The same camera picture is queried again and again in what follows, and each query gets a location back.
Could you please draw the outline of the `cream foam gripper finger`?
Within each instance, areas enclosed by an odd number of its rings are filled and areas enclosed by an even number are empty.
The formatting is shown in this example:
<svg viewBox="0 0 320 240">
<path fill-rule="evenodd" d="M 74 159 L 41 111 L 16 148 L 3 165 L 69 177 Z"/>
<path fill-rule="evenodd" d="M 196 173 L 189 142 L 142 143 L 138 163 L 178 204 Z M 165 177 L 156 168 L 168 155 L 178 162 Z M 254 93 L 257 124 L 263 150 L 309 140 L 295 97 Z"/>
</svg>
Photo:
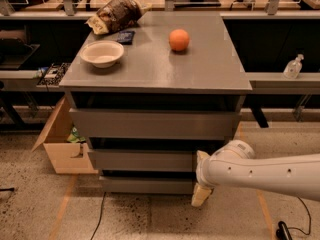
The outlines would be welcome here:
<svg viewBox="0 0 320 240">
<path fill-rule="evenodd" d="M 198 150 L 197 155 L 197 168 L 200 168 L 202 163 L 210 157 L 210 155 L 204 151 Z"/>
<path fill-rule="evenodd" d="M 200 207 L 209 198 L 212 192 L 213 190 L 211 188 L 196 183 L 193 190 L 191 205 L 193 207 Z"/>
</svg>

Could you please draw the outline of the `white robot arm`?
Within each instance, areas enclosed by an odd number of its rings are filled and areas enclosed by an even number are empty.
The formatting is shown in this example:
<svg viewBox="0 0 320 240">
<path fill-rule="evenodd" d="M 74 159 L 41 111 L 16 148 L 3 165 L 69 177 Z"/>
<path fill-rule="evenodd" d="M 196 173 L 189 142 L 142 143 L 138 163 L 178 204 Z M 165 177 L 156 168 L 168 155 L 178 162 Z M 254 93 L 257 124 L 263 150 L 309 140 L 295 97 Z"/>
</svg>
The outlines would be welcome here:
<svg viewBox="0 0 320 240">
<path fill-rule="evenodd" d="M 250 145 L 233 140 L 211 155 L 197 151 L 196 180 L 193 207 L 200 207 L 220 185 L 319 201 L 320 155 L 255 159 Z"/>
</svg>

